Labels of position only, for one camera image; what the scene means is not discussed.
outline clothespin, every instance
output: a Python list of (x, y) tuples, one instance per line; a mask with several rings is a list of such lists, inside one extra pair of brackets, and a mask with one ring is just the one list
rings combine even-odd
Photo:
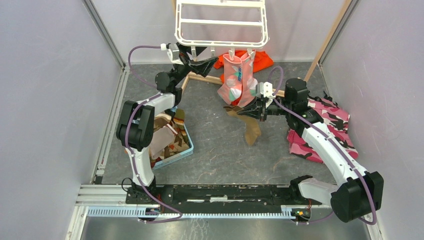
[(234, 53), (236, 52), (235, 48), (232, 47), (229, 49), (228, 54), (229, 54), (229, 59), (230, 60), (234, 60)]
[(210, 47), (210, 54), (211, 54), (211, 57), (215, 57), (216, 56), (216, 54), (215, 54), (215, 47), (214, 46), (211, 46)]
[(196, 47), (195, 46), (191, 46), (191, 56), (193, 57), (194, 61), (198, 60), (198, 56), (196, 54)]
[(248, 48), (247, 49), (247, 53), (249, 54), (249, 56), (250, 56), (251, 59), (255, 59), (255, 53), (256, 53), (255, 50), (252, 50), (251, 48)]

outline gray mat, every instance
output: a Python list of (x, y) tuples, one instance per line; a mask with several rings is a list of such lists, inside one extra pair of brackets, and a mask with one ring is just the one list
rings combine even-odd
[[(311, 63), (277, 62), (275, 65), (282, 66), (284, 80), (287, 80), (304, 78)], [(140, 76), (151, 82), (157, 73), (169, 71), (171, 67), (170, 64), (134, 66)], [(265, 82), (271, 69), (257, 72), (254, 77)], [(222, 68), (213, 69), (209, 75), (218, 77), (222, 73)], [(271, 83), (276, 85), (278, 79), (276, 71)], [(324, 95), (326, 86), (318, 68), (307, 86), (312, 96)], [(219, 87), (197, 80), (187, 85), (178, 107), (185, 111), (185, 125), (194, 144), (194, 154), (154, 170), (158, 184), (288, 184), (302, 175), (335, 182), (324, 164), (289, 154), (289, 127), (283, 116), (269, 116), (266, 122), (261, 122), (262, 136), (253, 146), (248, 146), (244, 138), (245, 124), (226, 114), (225, 103), (217, 94)], [(130, 74), (123, 101), (144, 100), (156, 93)], [(130, 160), (121, 142), (114, 137), (102, 183), (117, 184), (126, 177), (132, 177)]]

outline cable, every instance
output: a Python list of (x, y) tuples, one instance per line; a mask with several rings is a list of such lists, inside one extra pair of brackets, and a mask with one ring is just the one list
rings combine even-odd
[(280, 90), (280, 88), (281, 88), (281, 84), (283, 83), (283, 77), (284, 77), (284, 71), (283, 71), (283, 68), (282, 68), (281, 66), (275, 66), (275, 67), (271, 70), (271, 72), (269, 73), (268, 81), (267, 81), (268, 83), (270, 83), (271, 76), (273, 75), (273, 73), (274, 73), (277, 69), (279, 69), (280, 75), (279, 75), (279, 82), (278, 82), (278, 86), (276, 87), (275, 92), (272, 94), (272, 95), (274, 95), (274, 96), (278, 93), (278, 91), (279, 91), (279, 90)]
[(160, 49), (160, 48), (161, 48), (160, 46), (140, 45), (140, 46), (134, 47), (128, 53), (128, 66), (129, 66), (129, 70), (131, 71), (131, 73), (134, 74), (134, 76), (136, 78), (138, 78), (141, 82), (143, 82), (144, 84), (147, 84), (150, 87), (155, 88), (155, 89), (156, 89), (156, 84), (148, 82), (146, 79), (137, 75), (136, 71), (134, 71), (134, 68), (131, 65), (131, 54), (134, 52), (134, 50), (137, 50), (137, 49)]
[(313, 221), (308, 221), (308, 222), (300, 222), (300, 221), (295, 221), (294, 223), (296, 223), (296, 225), (309, 225), (309, 224), (317, 224), (319, 222), (323, 222), (329, 218), (331, 218), (334, 215), (334, 212), (332, 211), (328, 216), (318, 219), (318, 220), (313, 220)]
[[(275, 92), (273, 93), (274, 96), (280, 90), (281, 84), (283, 82), (283, 76), (282, 75), (283, 75), (283, 72), (281, 72), (280, 83), (278, 84), (278, 87), (275, 89)], [(366, 196), (368, 197), (369, 206), (371, 207), (372, 221), (365, 220), (362, 217), (360, 217), (359, 220), (361, 220), (362, 222), (364, 222), (364, 223), (366, 223), (368, 225), (375, 225), (377, 223), (376, 206), (374, 205), (374, 201), (373, 201), (373, 197), (371, 196), (370, 189), (368, 188), (368, 185), (365, 182), (364, 177), (355, 168), (355, 165), (351, 162), (351, 160), (349, 159), (349, 157), (343, 152), (342, 149), (340, 149), (339, 145), (334, 141), (334, 139), (333, 138), (329, 138), (329, 136), (325, 132), (323, 132), (321, 129), (319, 129), (318, 127), (314, 126), (312, 123), (310, 123), (309, 121), (307, 121), (306, 119), (304, 119), (303, 117), (301, 117), (299, 114), (297, 114), (294, 111), (292, 111), (292, 110), (284, 107), (283, 105), (281, 105), (277, 101), (276, 98), (274, 98), (274, 102), (275, 102), (275, 104), (277, 104), (277, 106), (279, 106), (280, 108), (282, 108), (283, 110), (285, 110), (289, 114), (295, 116), (296, 118), (300, 119), (302, 122), (304, 122), (305, 124), (307, 124), (308, 126), (310, 126), (311, 128), (313, 128), (314, 130), (316, 130), (317, 132), (319, 132), (326, 139), (328, 139), (328, 141), (335, 147), (335, 149), (337, 150), (337, 152), (344, 158), (344, 160), (346, 160), (347, 164), (353, 169), (353, 171), (355, 172), (355, 174), (358, 176), (360, 182), (362, 183), (363, 188), (365, 189)]]
[(140, 178), (140, 174), (139, 174), (139, 171), (137, 170), (137, 165), (136, 165), (136, 159), (135, 159), (135, 155), (134, 155), (134, 151), (133, 151), (133, 149), (130, 147), (130, 145), (128, 144), (128, 135), (129, 135), (129, 132), (130, 132), (130, 128), (131, 128), (131, 124), (133, 123), (133, 119), (134, 119), (134, 117), (135, 117), (135, 115), (136, 115), (136, 113), (138, 112), (138, 110), (144, 105), (144, 104), (146, 104), (146, 103), (148, 103), (149, 101), (151, 101), (151, 100), (154, 100), (154, 99), (157, 99), (158, 97), (160, 97), (160, 96), (162, 96), (163, 94), (162, 93), (158, 93), (158, 94), (156, 94), (156, 95), (154, 95), (154, 96), (152, 96), (152, 97), (150, 97), (150, 98), (148, 98), (147, 100), (144, 100), (143, 102), (141, 102), (135, 109), (134, 109), (134, 111), (132, 111), (132, 114), (131, 114), (131, 117), (129, 118), (129, 121), (128, 121), (128, 125), (127, 125), (127, 127), (126, 127), (126, 131), (125, 131), (125, 147), (129, 150), (129, 152), (130, 152), (130, 156), (131, 156), (131, 161), (132, 161), (132, 166), (133, 166), (133, 168), (134, 168), (134, 174), (135, 174), (135, 176), (137, 177), (137, 179), (138, 179), (138, 181), (140, 182), (140, 184), (141, 184), (141, 187), (143, 188), (143, 190), (145, 191), (145, 193), (151, 198), (151, 199), (153, 199), (155, 202), (157, 202), (159, 205), (162, 205), (162, 206), (164, 206), (165, 208), (167, 208), (167, 209), (169, 209), (169, 210), (172, 210), (172, 211), (174, 211), (174, 212), (176, 212), (176, 213), (178, 213), (179, 214), (179, 216), (177, 216), (177, 217), (173, 217), (173, 218), (169, 218), (169, 219), (164, 219), (164, 220), (159, 220), (159, 221), (144, 221), (144, 223), (147, 223), (147, 224), (160, 224), (160, 223), (167, 223), (167, 222), (172, 222), (172, 221), (175, 221), (175, 220), (178, 220), (178, 219), (180, 219), (182, 216), (183, 216), (183, 214), (180, 212), (180, 211), (178, 211), (177, 209), (175, 209), (175, 208), (173, 208), (173, 207), (171, 207), (171, 206), (169, 206), (169, 205), (167, 205), (166, 203), (164, 203), (164, 202), (162, 202), (162, 201), (160, 201), (159, 199), (157, 199), (155, 196), (153, 196), (148, 190), (147, 190), (147, 188), (146, 188), (146, 186), (143, 184), (143, 181), (142, 181), (142, 179)]
[(131, 178), (129, 178), (129, 177), (126, 177), (126, 178), (122, 179), (122, 182), (120, 183), (120, 187), (121, 187), (121, 188), (122, 188), (122, 190), (123, 190), (124, 192), (126, 192), (126, 193), (128, 193), (128, 190), (125, 190), (125, 189), (124, 189), (124, 181), (125, 181), (125, 180), (127, 180), (127, 179), (129, 179), (129, 180), (131, 181), (131, 183), (133, 183), (133, 180), (132, 180)]

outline white wall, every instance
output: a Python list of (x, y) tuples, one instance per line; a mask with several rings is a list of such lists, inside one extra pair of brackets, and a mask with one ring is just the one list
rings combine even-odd
[[(344, 0), (266, 0), (270, 41), (263, 48), (275, 61), (312, 61), (329, 32)], [(116, 47), (127, 61), (137, 45), (174, 43), (175, 16), (171, 0), (93, 0)], [(196, 17), (216, 15), (203, 11)], [(235, 11), (235, 18), (247, 21), (250, 14)], [(242, 32), (210, 32), (243, 36)], [(225, 49), (216, 49), (224, 53)], [(168, 63), (160, 50), (137, 50), (131, 58), (138, 63)]]
[(64, 239), (120, 68), (80, 0), (0, 1), (0, 53), (0, 239)]
[(424, 2), (361, 0), (323, 63), (364, 166), (384, 178), (387, 239), (424, 235)]

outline white drying rack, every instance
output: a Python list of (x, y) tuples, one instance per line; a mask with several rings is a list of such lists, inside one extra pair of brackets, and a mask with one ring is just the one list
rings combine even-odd
[[(259, 21), (230, 21), (230, 20), (205, 20), (205, 19), (189, 19), (182, 18), (182, 9), (184, 5), (208, 6), (221, 8), (246, 8), (258, 9), (260, 11)], [(255, 52), (252, 49), (262, 48), (269, 40), (267, 28), (267, 15), (265, 11), (265, 0), (248, 1), (248, 0), (177, 0), (175, 14), (175, 38), (184, 45), (191, 46), (191, 55), (197, 57), (196, 47), (210, 47), (212, 56), (215, 56), (215, 47), (227, 47), (231, 59), (234, 58), (235, 48), (246, 48), (249, 55), (254, 58)], [(212, 40), (191, 40), (183, 38), (182, 23), (197, 25), (223, 25), (223, 26), (240, 26), (240, 27), (259, 27), (261, 39), (258, 42), (246, 41), (212, 41)]]

